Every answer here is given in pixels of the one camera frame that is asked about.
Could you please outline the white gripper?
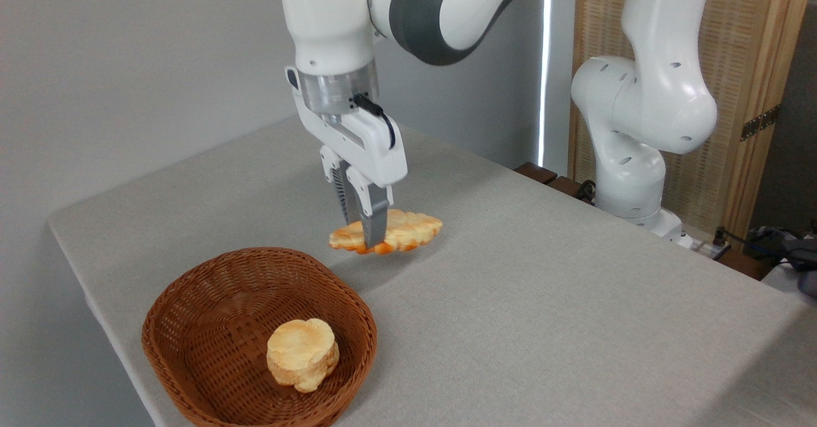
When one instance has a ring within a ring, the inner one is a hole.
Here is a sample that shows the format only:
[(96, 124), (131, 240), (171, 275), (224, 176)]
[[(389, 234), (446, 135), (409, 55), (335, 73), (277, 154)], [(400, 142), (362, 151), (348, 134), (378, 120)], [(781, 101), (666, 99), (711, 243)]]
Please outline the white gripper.
[(363, 94), (349, 100), (353, 109), (339, 122), (328, 123), (309, 110), (301, 91), (292, 93), (304, 127), (327, 146), (319, 154), (345, 223), (359, 221), (364, 246), (376, 247), (386, 236), (387, 212), (393, 204), (390, 185), (407, 174), (399, 127)]

